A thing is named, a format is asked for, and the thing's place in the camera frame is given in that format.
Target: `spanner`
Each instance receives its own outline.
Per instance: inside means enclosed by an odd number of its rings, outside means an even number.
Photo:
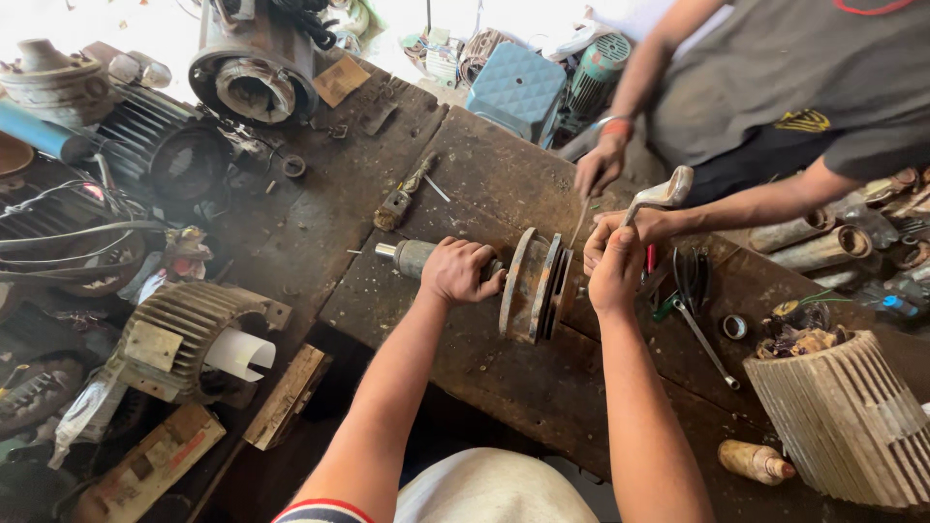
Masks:
[[[724,381],[726,381],[726,384],[735,391],[739,390],[739,382],[736,378],[730,376],[730,373],[724,369],[724,364],[720,361],[720,358],[717,357],[717,353],[713,352],[711,344],[707,341],[707,338],[704,337],[704,333],[700,331],[700,327],[698,327],[698,324],[695,323],[695,318],[692,317],[691,313],[688,312],[688,308],[685,307],[684,303],[678,298],[675,298],[675,301],[672,302],[672,305],[674,305],[676,309],[682,312],[684,321],[686,321],[688,323],[688,327],[694,331],[695,336],[697,336],[697,340],[700,342],[700,344],[704,345],[704,350],[707,351],[707,355],[711,357],[711,361],[713,361],[713,364],[717,367],[717,370],[720,370],[720,373],[724,375]]]

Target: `person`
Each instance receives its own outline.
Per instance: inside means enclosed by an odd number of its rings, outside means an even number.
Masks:
[[[633,313],[644,250],[615,231],[591,278],[601,322],[614,492],[624,521],[712,521],[711,504]],[[279,523],[597,522],[546,463],[505,450],[468,449],[398,492],[404,451],[452,307],[499,293],[505,271],[479,274],[490,246],[448,237],[430,255],[419,292],[381,345],[323,459]]]
[[[578,160],[582,199],[620,176],[640,115],[666,169],[695,171],[686,208],[637,214],[647,245],[800,218],[930,163],[930,2],[738,0],[672,63],[724,3],[677,0],[634,49],[614,118]],[[595,217],[588,270],[622,216]]]

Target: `plastic stool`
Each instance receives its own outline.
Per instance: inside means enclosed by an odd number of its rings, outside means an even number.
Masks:
[[[562,66],[502,42],[472,84],[465,109],[546,147],[564,89]]]

